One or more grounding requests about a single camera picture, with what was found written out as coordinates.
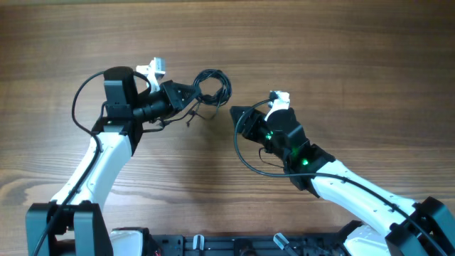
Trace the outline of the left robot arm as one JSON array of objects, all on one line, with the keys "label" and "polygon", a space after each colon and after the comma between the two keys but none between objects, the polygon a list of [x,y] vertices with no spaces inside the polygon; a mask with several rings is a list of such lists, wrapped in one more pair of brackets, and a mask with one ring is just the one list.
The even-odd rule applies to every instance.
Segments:
[{"label": "left robot arm", "polygon": [[159,121],[165,127],[200,95],[198,86],[171,80],[160,84],[157,90],[148,86],[138,92],[136,78],[148,77],[129,67],[113,67],[100,75],[104,78],[106,100],[94,127],[87,131],[91,141],[86,155],[50,203],[34,203],[26,214],[30,255],[59,255],[62,248],[55,235],[67,228],[75,231],[70,253],[113,255],[101,209],[118,173],[145,133],[143,124]]}]

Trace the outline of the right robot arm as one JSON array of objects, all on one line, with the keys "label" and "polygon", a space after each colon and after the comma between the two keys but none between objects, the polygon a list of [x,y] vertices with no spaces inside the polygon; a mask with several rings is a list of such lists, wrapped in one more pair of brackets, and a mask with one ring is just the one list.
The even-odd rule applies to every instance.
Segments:
[{"label": "right robot arm", "polygon": [[261,144],[283,163],[284,178],[360,219],[341,240],[349,255],[453,255],[454,216],[439,200],[418,203],[349,170],[306,138],[292,108],[266,115],[232,107],[235,135]]}]

